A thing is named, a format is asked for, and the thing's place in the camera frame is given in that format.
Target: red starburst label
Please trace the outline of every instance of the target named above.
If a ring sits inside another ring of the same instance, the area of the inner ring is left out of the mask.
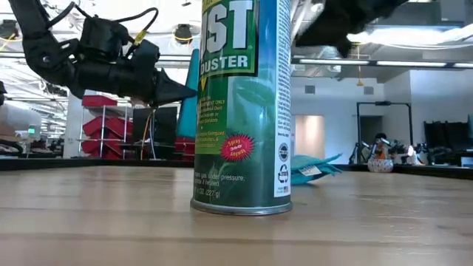
[[[223,142],[220,154],[228,161],[242,161],[250,157],[253,152],[253,138],[243,134],[228,137]]]

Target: silver can bottom rim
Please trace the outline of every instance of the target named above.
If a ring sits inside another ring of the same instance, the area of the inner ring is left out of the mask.
[[[198,210],[212,214],[236,215],[236,216],[263,216],[272,214],[282,214],[290,211],[293,208],[292,202],[288,204],[272,206],[272,207],[230,207],[213,205],[204,202],[198,202],[195,199],[191,200],[191,207]]]

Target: white label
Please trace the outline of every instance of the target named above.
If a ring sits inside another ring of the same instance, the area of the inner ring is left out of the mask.
[[[290,0],[276,9],[276,143],[274,197],[290,195]]]
[[[322,172],[317,168],[317,166],[307,166],[302,169],[299,169],[299,171],[305,175],[306,177],[310,177],[316,174],[321,174]]]

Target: wooden table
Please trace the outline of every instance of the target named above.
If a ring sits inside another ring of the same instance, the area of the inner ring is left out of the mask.
[[[0,265],[472,265],[473,183],[345,173],[266,217],[189,208],[192,170],[0,173]]]

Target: can label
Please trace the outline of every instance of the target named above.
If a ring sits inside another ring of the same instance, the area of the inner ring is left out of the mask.
[[[198,202],[243,208],[290,202],[290,8],[289,0],[277,3],[203,1]]]

